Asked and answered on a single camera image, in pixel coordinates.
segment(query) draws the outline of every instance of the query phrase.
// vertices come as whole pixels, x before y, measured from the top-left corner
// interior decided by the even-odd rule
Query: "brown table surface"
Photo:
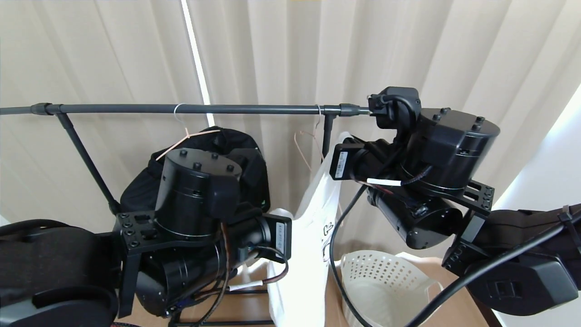
[[[424,258],[421,262],[414,264],[422,269],[430,278],[438,280],[444,287],[449,285],[456,276],[440,266],[441,259]],[[252,274],[252,279],[260,278],[264,275],[264,270]],[[181,315],[182,322],[197,321],[210,307],[214,297],[206,300],[195,307],[187,308]],[[343,317],[342,302],[339,290],[329,272],[326,295],[326,326],[348,327]],[[233,320],[264,320],[270,319],[268,313],[268,295],[227,295],[218,306],[209,321],[233,321]],[[155,317],[147,313],[139,304],[134,301],[133,313],[131,316],[119,319],[121,322],[136,324],[141,327],[166,327],[168,319]],[[425,323],[425,327],[487,327],[484,317],[478,310],[472,297],[466,289],[462,289],[452,298],[446,301],[442,307]]]

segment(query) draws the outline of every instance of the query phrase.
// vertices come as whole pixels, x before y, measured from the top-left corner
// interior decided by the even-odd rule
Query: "cylindrical motor housing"
[[[157,224],[179,239],[212,242],[219,220],[209,217],[204,206],[209,178],[239,179],[241,173],[237,163],[215,153],[188,148],[170,151],[157,194]]]
[[[449,108],[424,108],[401,163],[400,177],[410,179],[430,165],[429,173],[411,183],[411,188],[428,190],[434,196],[461,194],[498,134],[498,126],[484,117]]]

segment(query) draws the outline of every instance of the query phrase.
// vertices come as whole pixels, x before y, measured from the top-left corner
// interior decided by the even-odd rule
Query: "perforated basket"
[[[442,290],[409,261],[380,251],[344,255],[341,273],[353,306],[374,327],[404,326],[429,303],[430,286]],[[349,326],[361,326],[345,301],[343,314]]]

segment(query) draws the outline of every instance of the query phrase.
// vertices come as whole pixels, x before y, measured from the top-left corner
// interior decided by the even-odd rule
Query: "barcode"
[[[347,162],[347,152],[341,152],[339,154],[339,160],[337,161],[337,170],[335,171],[335,178],[343,178],[345,162]]]

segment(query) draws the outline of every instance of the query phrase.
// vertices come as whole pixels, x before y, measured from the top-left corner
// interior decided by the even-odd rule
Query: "robotic arm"
[[[494,188],[472,180],[500,133],[495,124],[450,108],[422,108],[413,88],[388,87],[371,95],[368,104],[377,126],[397,135],[391,143],[353,137],[336,146],[331,176],[362,184],[336,226],[367,192],[369,203],[410,248],[432,247],[455,235],[442,265],[458,279],[408,326],[421,324],[464,286],[490,308],[512,315],[532,315],[578,297],[581,205],[548,212],[491,211]],[[70,112],[81,112],[80,107],[71,106]],[[29,110],[68,119],[61,105]],[[289,113],[281,106],[266,110]],[[361,109],[325,110],[348,116]],[[63,127],[80,142],[70,121]],[[84,148],[80,153],[88,157]],[[109,326],[115,316],[131,314],[135,295],[149,313],[167,317],[209,295],[218,294],[218,303],[235,268],[246,260],[288,263],[291,220],[264,213],[268,208],[261,203],[269,201],[257,194],[268,197],[268,188],[256,183],[266,180],[263,175],[266,164],[253,149],[227,156],[173,150],[164,164],[156,209],[115,212],[111,233],[43,219],[1,227],[0,327],[40,326],[62,317],[67,318],[60,326]],[[468,212],[462,214],[456,205]],[[347,305],[369,326],[331,268]]]

